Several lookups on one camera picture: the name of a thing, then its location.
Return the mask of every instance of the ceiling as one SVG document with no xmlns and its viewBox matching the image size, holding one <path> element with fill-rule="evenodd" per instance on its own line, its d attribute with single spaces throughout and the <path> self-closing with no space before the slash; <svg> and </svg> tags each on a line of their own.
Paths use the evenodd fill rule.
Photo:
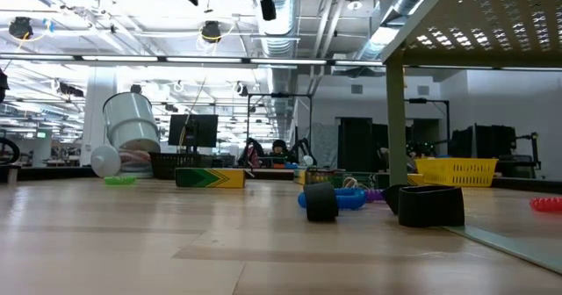
<svg viewBox="0 0 562 295">
<path fill-rule="evenodd" d="M 261 57 L 262 40 L 277 37 L 260 31 L 261 11 L 256 8 L 255 0 L 198 1 L 199 7 L 187 0 L 0 0 L 0 52 Z M 298 0 L 295 10 L 297 27 L 291 35 L 291 40 L 297 43 L 294 58 L 310 58 L 316 54 L 313 49 L 321 31 L 322 12 L 330 5 L 325 1 Z M 330 26 L 330 18 L 336 15 L 339 1 L 332 0 L 326 26 Z M 329 29 L 326 27 L 321 39 L 323 46 L 329 42 L 328 58 L 334 54 L 354 53 L 371 37 L 370 17 L 375 1 L 360 0 L 362 7 L 354 11 L 348 9 L 349 2 L 342 2 L 334 37 L 327 37 Z M 33 36 L 29 40 L 21 41 L 9 33 L 15 17 L 31 19 Z M 220 23 L 222 36 L 217 44 L 202 40 L 200 31 L 205 21 Z M 65 83 L 87 95 L 88 75 L 93 67 L 0 59 L 0 68 L 9 76 L 11 87 L 1 106 L 2 128 L 9 133 L 27 133 L 18 130 L 55 127 L 56 139 L 80 138 L 85 98 L 66 96 L 58 88 Z M 237 92 L 240 85 L 246 86 L 250 93 L 272 92 L 271 68 L 117 68 L 119 91 L 129 91 L 131 85 L 139 84 L 143 94 L 155 102 L 154 112 L 162 130 L 167 129 L 171 112 L 165 111 L 160 102 L 173 104 L 178 112 L 184 113 L 197 99 L 193 111 L 219 114 L 224 122 L 220 127 L 220 138 L 234 144 L 245 139 L 247 98 Z M 419 76 L 434 73 L 413 72 L 420 73 Z M 251 134 L 262 140 L 288 139 L 286 132 L 291 128 L 292 102 L 266 98 L 256 106 L 250 120 Z"/>
</svg>

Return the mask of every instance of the black wheel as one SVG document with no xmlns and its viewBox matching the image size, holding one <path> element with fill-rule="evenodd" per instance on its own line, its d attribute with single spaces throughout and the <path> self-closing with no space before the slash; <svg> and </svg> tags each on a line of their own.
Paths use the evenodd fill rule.
<svg viewBox="0 0 562 295">
<path fill-rule="evenodd" d="M 14 163 L 19 160 L 19 147 L 11 140 L 0 137 L 0 165 Z M 11 157 L 4 158 L 4 154 L 11 153 Z"/>
</svg>

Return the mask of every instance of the person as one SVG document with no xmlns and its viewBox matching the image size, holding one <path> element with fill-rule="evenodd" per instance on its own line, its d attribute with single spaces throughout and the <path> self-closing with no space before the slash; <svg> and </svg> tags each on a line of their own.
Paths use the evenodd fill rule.
<svg viewBox="0 0 562 295">
<path fill-rule="evenodd" d="M 273 164 L 285 164 L 286 162 L 289 163 L 296 163 L 298 162 L 297 159 L 291 155 L 289 149 L 287 149 L 287 144 L 282 140 L 275 140 L 273 141 L 272 145 L 273 152 L 270 153 L 270 157 L 278 157 L 278 159 L 272 159 L 271 161 Z"/>
</svg>

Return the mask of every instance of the ceiling duct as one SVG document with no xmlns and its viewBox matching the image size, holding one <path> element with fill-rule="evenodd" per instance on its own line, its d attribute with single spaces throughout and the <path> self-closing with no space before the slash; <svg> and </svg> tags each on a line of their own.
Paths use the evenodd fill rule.
<svg viewBox="0 0 562 295">
<path fill-rule="evenodd" d="M 406 22 L 404 19 L 412 15 L 423 0 L 382 0 L 377 3 L 371 15 L 371 37 L 352 59 L 372 61 L 379 58 L 383 48 L 388 45 Z M 346 68 L 336 70 L 339 76 L 381 76 L 384 69 L 379 68 Z"/>
<path fill-rule="evenodd" d="M 292 58 L 295 55 L 296 43 L 291 36 L 295 33 L 297 0 L 273 0 L 275 4 L 277 18 L 265 21 L 260 18 L 258 27 L 263 35 L 280 36 L 279 38 L 263 38 L 263 54 L 269 58 Z M 271 92 L 289 92 L 296 90 L 297 70 L 291 68 L 270 68 L 268 76 Z M 292 112 L 285 109 L 284 101 L 274 101 L 275 117 L 279 128 L 279 138 L 285 138 L 285 131 L 288 128 L 286 118 Z"/>
</svg>

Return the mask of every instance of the red object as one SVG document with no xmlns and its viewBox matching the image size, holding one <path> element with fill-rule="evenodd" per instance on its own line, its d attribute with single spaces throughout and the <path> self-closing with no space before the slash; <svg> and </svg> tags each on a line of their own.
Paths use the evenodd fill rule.
<svg viewBox="0 0 562 295">
<path fill-rule="evenodd" d="M 562 212 L 562 198 L 533 198 L 530 208 L 537 212 Z"/>
</svg>

